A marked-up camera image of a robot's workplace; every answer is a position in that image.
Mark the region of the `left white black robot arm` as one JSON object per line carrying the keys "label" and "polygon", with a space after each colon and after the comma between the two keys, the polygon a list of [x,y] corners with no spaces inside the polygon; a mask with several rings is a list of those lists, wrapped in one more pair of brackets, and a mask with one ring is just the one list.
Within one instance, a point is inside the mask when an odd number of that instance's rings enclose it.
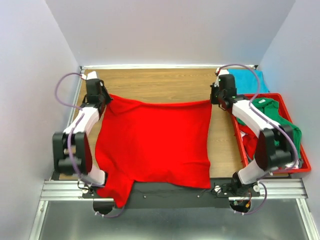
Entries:
{"label": "left white black robot arm", "polygon": [[[79,76],[86,83],[86,95],[80,106],[63,102],[58,97],[58,88],[62,81],[71,75]],[[93,187],[93,191],[101,198],[107,197],[111,185],[106,182],[108,174],[94,166],[88,134],[101,119],[105,108],[113,100],[108,93],[104,81],[97,76],[89,78],[80,73],[64,75],[55,87],[56,100],[67,107],[78,110],[73,122],[62,132],[52,136],[53,165],[56,174],[76,175],[77,178]]]}

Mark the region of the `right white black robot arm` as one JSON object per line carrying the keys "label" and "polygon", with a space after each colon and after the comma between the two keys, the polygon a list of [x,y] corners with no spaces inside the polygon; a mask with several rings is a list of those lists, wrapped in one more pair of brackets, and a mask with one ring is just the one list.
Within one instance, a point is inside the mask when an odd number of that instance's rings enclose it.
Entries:
{"label": "right white black robot arm", "polygon": [[218,73],[211,85],[210,102],[239,118],[257,137],[253,160],[232,175],[229,190],[235,196],[244,195],[266,174],[294,167],[299,160],[293,142],[293,129],[272,120],[253,105],[253,99],[237,93],[235,77]]}

